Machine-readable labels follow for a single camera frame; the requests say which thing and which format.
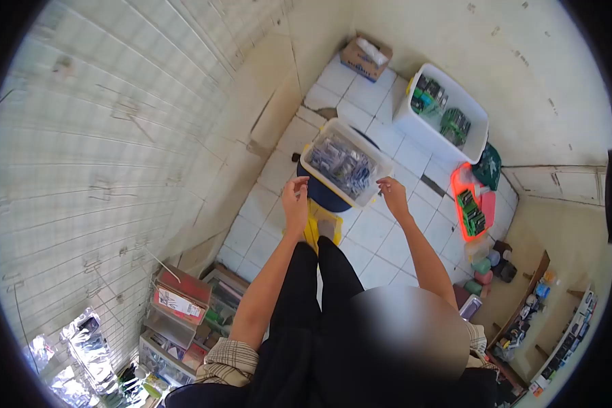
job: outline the hand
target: hand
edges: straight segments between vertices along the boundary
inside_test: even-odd
[[[281,204],[286,214],[286,233],[289,238],[298,239],[304,233],[308,222],[308,175],[295,177],[283,187]]]
[[[410,216],[408,211],[408,200],[406,198],[406,187],[392,177],[384,177],[376,181],[383,193],[386,204],[392,215],[401,223],[401,220]]]

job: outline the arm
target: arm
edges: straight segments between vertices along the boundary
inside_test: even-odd
[[[277,304],[295,245],[303,236],[308,218],[307,176],[290,180],[281,202],[286,213],[286,232],[267,263],[249,285],[240,301],[229,336],[258,351]]]
[[[406,234],[420,287],[435,293],[457,309],[456,295],[449,275],[408,211],[405,187],[392,177],[382,178],[376,183],[379,184],[392,215]]]

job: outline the pegboard wall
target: pegboard wall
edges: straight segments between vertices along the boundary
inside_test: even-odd
[[[151,253],[198,206],[184,187],[236,71],[296,1],[43,10],[0,92],[0,299],[23,345],[92,306],[114,369],[135,357]]]

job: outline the plaid shirt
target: plaid shirt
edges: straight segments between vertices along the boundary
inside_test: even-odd
[[[466,322],[469,332],[470,355],[467,368],[489,368],[498,371],[496,365],[485,360],[488,339],[483,326]],[[256,371],[258,353],[242,341],[220,338],[204,357],[204,364],[197,369],[196,383],[228,384],[242,387],[249,383]]]

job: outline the sock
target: sock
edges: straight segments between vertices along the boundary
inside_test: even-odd
[[[326,236],[331,241],[334,240],[335,236],[335,224],[326,219],[320,219],[317,221],[317,230],[320,233],[320,236]]]

